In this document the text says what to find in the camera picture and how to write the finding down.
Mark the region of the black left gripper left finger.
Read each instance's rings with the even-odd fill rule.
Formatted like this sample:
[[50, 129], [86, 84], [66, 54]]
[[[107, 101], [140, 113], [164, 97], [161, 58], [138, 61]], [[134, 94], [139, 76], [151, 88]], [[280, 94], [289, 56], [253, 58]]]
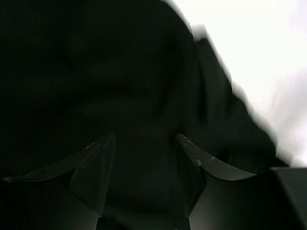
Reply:
[[115, 152], [113, 135], [27, 174], [0, 180], [3, 230], [94, 230]]

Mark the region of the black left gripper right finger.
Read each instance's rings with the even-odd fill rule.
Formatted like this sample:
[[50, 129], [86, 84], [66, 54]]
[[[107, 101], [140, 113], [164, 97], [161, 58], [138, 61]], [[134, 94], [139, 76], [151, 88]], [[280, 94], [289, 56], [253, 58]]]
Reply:
[[256, 175], [177, 139], [198, 171], [201, 184], [188, 212], [192, 230], [304, 230], [307, 171], [275, 167]]

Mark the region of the black trousers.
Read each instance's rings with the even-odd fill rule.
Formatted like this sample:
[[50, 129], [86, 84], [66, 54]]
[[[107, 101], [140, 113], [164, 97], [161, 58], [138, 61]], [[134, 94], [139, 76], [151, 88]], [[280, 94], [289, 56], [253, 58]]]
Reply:
[[95, 230], [187, 230], [201, 189], [181, 147], [260, 175], [275, 144], [233, 94], [206, 38], [160, 0], [0, 3], [0, 178], [106, 135], [115, 152]]

